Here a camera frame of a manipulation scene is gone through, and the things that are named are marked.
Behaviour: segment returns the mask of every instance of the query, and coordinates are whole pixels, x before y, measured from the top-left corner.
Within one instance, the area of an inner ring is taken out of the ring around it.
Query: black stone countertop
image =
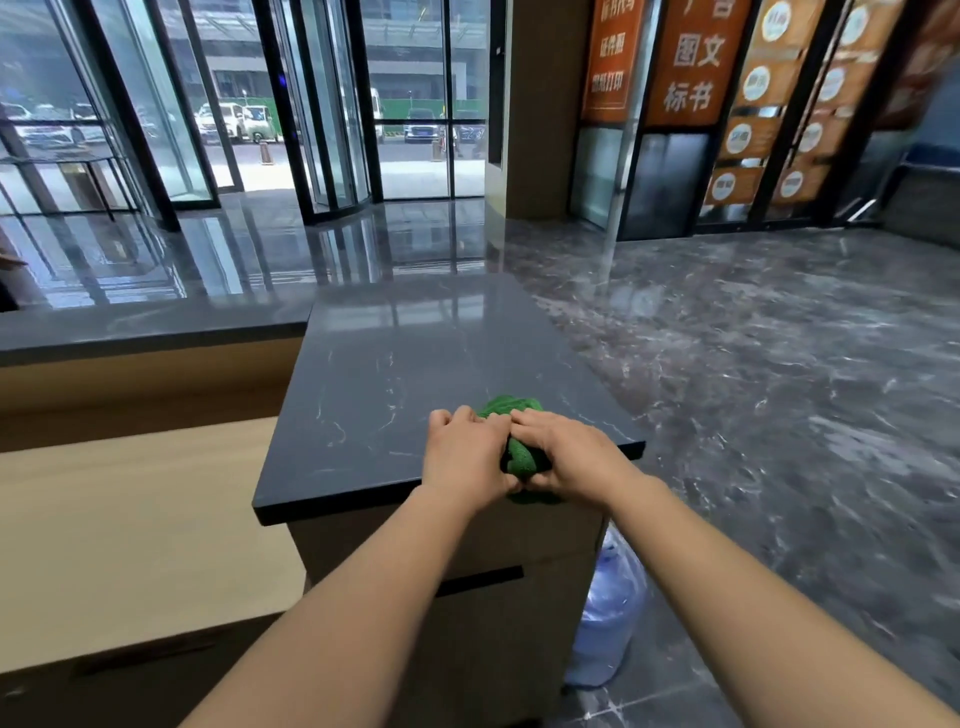
[[[535,397],[628,456],[643,438],[512,276],[325,288],[253,497],[264,525],[397,503],[420,482],[431,410]]]
[[[302,336],[317,285],[0,314],[0,367]]]

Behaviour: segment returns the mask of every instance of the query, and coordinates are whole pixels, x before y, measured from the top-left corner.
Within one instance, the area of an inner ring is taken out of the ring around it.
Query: round icon
[[[824,84],[820,86],[820,101],[830,101],[835,99],[840,89],[843,88],[843,82],[847,80],[847,71],[843,68],[831,68],[824,77]]]
[[[770,69],[759,65],[747,74],[743,82],[743,98],[747,101],[756,101],[767,92],[770,87]]]
[[[817,148],[817,144],[824,138],[824,125],[815,121],[804,129],[804,135],[800,138],[800,153],[805,155]]]
[[[869,22],[870,11],[867,10],[867,6],[861,5],[859,8],[854,8],[847,18],[847,24],[843,27],[843,33],[840,34],[840,45],[853,45],[860,40]]]
[[[736,187],[736,175],[733,172],[724,172],[713,181],[710,195],[717,202],[723,202],[733,194],[734,187]]]
[[[783,178],[783,182],[780,184],[780,196],[793,197],[800,192],[800,188],[803,186],[804,173],[799,170],[794,170]]]
[[[780,40],[786,29],[790,27],[790,19],[793,17],[793,9],[786,0],[780,0],[771,6],[770,10],[763,16],[763,25],[761,32],[763,39],[768,43]]]
[[[738,155],[750,145],[754,130],[750,124],[737,124],[727,134],[727,151]]]

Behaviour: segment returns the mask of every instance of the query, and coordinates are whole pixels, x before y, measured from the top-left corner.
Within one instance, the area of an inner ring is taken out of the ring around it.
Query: van
[[[370,96],[373,105],[373,128],[376,129],[376,143],[383,143],[383,124],[378,123],[383,119],[383,105],[380,103],[380,94],[375,88],[370,89]]]

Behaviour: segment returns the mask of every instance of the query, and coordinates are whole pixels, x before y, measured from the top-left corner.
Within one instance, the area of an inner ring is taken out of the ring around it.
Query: wall
[[[486,178],[504,217],[566,216],[590,10],[589,0],[508,3],[503,160]]]

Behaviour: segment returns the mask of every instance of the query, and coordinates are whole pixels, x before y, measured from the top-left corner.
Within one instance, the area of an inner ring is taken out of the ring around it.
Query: bollard
[[[274,158],[270,156],[270,147],[267,146],[267,142],[260,142],[260,163],[261,164],[273,164]]]

